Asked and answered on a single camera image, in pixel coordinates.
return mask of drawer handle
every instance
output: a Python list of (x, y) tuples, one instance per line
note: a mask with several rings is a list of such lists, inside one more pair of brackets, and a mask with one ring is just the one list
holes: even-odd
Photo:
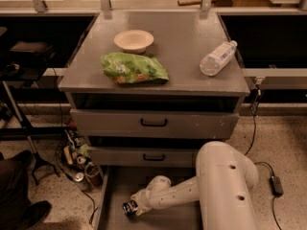
[(143, 127), (165, 127), (167, 123), (168, 123), (167, 119), (165, 119), (163, 123), (153, 123), (141, 119), (141, 125)]
[(161, 154), (161, 156), (148, 156), (144, 153), (143, 159), (146, 161), (164, 161), (165, 154)]

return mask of beige bowl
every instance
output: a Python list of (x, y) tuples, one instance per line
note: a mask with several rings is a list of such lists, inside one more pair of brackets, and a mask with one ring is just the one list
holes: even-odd
[(154, 42), (152, 34), (141, 30), (129, 30), (114, 37), (114, 43), (126, 53), (141, 54)]

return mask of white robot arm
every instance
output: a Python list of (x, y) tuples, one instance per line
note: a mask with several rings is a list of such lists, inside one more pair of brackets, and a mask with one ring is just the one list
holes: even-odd
[(159, 175), (124, 203), (127, 216), (152, 209), (200, 201), (203, 229), (259, 229), (248, 189), (258, 182), (255, 165), (242, 153), (223, 142), (209, 142), (199, 151), (196, 176), (174, 187)]

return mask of chip bag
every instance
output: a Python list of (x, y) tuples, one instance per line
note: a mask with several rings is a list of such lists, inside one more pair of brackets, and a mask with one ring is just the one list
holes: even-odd
[(110, 53), (101, 56), (104, 73), (116, 83), (137, 83), (169, 80), (168, 73), (155, 57), (128, 53)]

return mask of shoe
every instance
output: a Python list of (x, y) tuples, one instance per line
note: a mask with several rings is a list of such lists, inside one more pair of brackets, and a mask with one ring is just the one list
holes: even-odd
[(33, 155), (29, 150), (23, 150), (16, 156), (12, 157), (11, 160), (21, 162), (23, 167), (26, 168), (30, 164), (32, 157)]
[(25, 227), (25, 229), (35, 226), (48, 216), (50, 210), (51, 204), (46, 200), (29, 206), (22, 219), (22, 226)]

